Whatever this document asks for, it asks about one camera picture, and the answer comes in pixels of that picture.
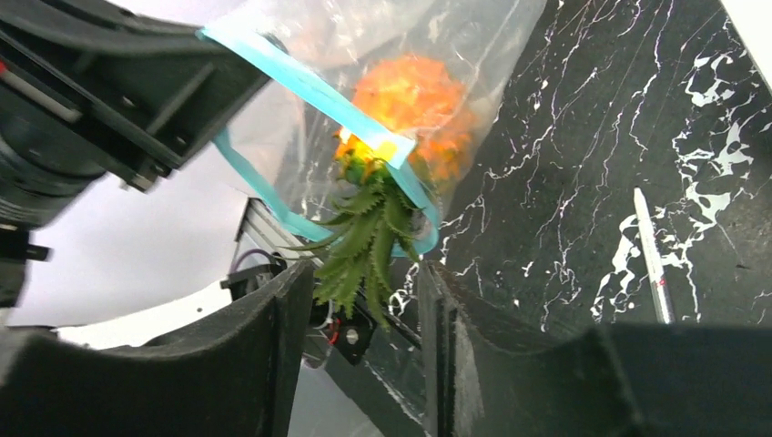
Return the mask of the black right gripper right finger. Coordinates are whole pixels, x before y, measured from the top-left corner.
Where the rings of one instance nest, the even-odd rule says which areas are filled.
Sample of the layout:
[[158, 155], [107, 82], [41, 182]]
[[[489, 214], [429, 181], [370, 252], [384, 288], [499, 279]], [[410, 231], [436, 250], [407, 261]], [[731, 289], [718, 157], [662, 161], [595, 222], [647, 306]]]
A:
[[768, 436], [771, 331], [600, 324], [557, 339], [419, 273], [430, 436]]

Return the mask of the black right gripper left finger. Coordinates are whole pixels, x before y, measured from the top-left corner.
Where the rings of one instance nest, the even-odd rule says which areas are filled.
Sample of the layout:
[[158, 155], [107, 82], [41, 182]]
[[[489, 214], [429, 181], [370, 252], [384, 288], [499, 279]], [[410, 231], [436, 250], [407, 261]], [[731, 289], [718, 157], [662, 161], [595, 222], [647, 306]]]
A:
[[284, 436], [314, 288], [309, 262], [139, 347], [1, 332], [4, 436]]

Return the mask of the clear blue zip top bag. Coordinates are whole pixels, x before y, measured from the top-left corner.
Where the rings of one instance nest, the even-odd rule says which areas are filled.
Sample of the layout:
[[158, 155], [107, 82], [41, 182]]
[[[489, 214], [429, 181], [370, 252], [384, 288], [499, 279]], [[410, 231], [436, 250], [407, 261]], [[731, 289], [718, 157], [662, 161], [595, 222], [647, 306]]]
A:
[[353, 103], [356, 83], [375, 64], [409, 53], [441, 60], [467, 86], [477, 116], [470, 165], [418, 220], [419, 253], [432, 250], [455, 189], [490, 132], [504, 89], [539, 22], [542, 1], [246, 1], [198, 30], [261, 73], [268, 84], [215, 137], [219, 153], [289, 233], [310, 241], [332, 202], [349, 195], [333, 161], [345, 128], [379, 152], [394, 153], [397, 179], [415, 140], [390, 131]]

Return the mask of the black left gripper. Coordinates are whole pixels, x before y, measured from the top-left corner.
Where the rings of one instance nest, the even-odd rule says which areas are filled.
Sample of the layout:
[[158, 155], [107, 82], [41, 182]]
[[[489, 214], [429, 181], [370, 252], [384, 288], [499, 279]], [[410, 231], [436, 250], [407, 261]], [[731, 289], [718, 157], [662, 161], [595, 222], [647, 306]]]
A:
[[106, 171], [148, 190], [268, 81], [190, 25], [107, 1], [4, 1], [2, 307], [18, 302], [27, 262], [49, 256], [33, 232]]

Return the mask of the orange toy pineapple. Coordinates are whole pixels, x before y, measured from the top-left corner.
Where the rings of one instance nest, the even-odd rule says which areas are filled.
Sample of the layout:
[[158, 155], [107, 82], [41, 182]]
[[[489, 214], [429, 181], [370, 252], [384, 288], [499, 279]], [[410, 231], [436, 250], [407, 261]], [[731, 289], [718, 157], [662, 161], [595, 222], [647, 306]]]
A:
[[379, 152], [339, 129], [332, 158], [340, 168], [339, 180], [352, 191], [335, 199], [333, 217], [320, 222], [329, 236], [295, 248], [326, 257], [316, 271], [316, 300], [330, 300], [352, 315], [357, 292], [363, 290], [371, 316], [388, 327], [384, 307], [393, 293], [394, 251], [419, 259], [418, 220], [427, 209], [414, 196], [423, 192], [429, 205], [436, 205], [471, 163], [477, 116], [466, 95], [467, 86], [445, 63], [413, 53], [380, 61], [356, 83], [356, 108], [390, 131], [414, 138], [401, 169], [409, 169], [419, 186], [400, 185], [394, 153]]

